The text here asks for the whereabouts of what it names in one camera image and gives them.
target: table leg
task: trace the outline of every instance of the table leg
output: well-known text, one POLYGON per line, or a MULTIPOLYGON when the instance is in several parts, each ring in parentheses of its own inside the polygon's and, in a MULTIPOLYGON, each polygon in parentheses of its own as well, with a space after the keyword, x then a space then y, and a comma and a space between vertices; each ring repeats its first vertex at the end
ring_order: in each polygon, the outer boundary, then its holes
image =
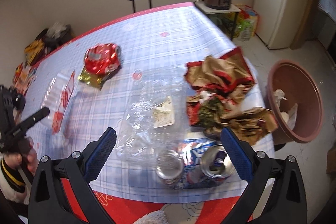
POLYGON ((238 13, 235 13, 235 19, 233 20, 233 26, 232 26, 232 30, 231 30, 231 37, 230 37, 231 41, 233 40, 233 36, 235 35, 237 18, 238 18, 238 13))

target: small white table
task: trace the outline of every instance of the small white table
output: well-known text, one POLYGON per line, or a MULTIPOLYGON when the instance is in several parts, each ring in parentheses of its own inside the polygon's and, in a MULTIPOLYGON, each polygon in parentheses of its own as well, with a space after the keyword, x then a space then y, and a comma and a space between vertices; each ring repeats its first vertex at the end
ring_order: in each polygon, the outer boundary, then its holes
POLYGON ((194 1, 195 6, 201 10, 202 13, 204 13, 205 15, 214 15, 214 14, 226 14, 226 13, 235 13, 235 19, 233 22, 233 26, 232 26, 232 30, 231 30, 231 34, 230 34, 230 39, 232 41, 233 36, 235 34, 235 29, 236 29, 236 22, 237 22, 237 17, 238 14, 240 13, 240 9, 236 6, 234 6, 233 4, 231 4, 230 9, 229 10, 217 10, 217 9, 212 9, 210 7, 207 7, 204 3, 204 0, 195 0, 194 1))

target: gold wrapper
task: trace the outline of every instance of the gold wrapper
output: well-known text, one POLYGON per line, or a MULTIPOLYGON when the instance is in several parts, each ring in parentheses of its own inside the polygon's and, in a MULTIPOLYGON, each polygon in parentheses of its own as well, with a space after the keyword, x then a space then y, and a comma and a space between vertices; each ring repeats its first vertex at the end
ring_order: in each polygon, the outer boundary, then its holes
POLYGON ((101 89, 103 87, 104 78, 105 77, 100 77, 98 75, 89 73, 84 67, 81 74, 78 77, 78 80, 93 88, 101 89))

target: black cuff with yellow stripe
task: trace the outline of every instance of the black cuff with yellow stripe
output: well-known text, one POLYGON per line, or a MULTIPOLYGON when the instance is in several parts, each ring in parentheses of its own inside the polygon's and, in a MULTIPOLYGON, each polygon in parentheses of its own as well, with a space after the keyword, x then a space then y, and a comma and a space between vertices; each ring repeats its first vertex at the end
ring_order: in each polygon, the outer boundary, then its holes
POLYGON ((24 193, 25 183, 19 171, 8 167, 3 158, 1 160, 1 170, 11 188, 16 192, 24 193))

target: silver bolt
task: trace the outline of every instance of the silver bolt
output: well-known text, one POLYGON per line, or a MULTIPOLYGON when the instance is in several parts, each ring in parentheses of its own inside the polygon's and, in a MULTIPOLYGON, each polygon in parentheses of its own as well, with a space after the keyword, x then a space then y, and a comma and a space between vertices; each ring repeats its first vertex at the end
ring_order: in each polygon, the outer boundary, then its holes
POLYGON ((290 162, 295 162, 295 161, 296 161, 296 159, 295 159, 294 156, 289 156, 289 157, 288 157, 288 160, 289 160, 290 162))
POLYGON ((49 159, 48 156, 43 156, 43 157, 41 158, 41 162, 46 162, 48 159, 49 159))
POLYGON ((266 157, 266 154, 265 154, 265 152, 263 152, 263 151, 258 151, 258 152, 257 152, 257 157, 263 159, 263 158, 266 157))
POLYGON ((73 152, 73 153, 71 154, 71 156, 72 156, 74 159, 78 158, 80 155, 81 155, 81 153, 78 152, 78 151, 75 151, 75 152, 73 152))

